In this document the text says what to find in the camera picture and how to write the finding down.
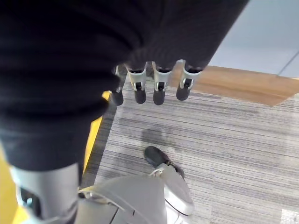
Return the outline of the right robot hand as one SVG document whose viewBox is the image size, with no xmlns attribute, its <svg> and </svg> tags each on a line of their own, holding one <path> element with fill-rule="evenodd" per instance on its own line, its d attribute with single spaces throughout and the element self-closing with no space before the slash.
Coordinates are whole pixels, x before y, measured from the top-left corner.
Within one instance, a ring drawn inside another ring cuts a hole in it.
<svg viewBox="0 0 299 224">
<path fill-rule="evenodd" d="M 0 143 L 29 224 L 165 224 L 170 202 L 154 175 L 79 190 L 91 123 L 132 75 L 180 59 L 198 75 L 246 0 L 3 0 Z"/>
</svg>

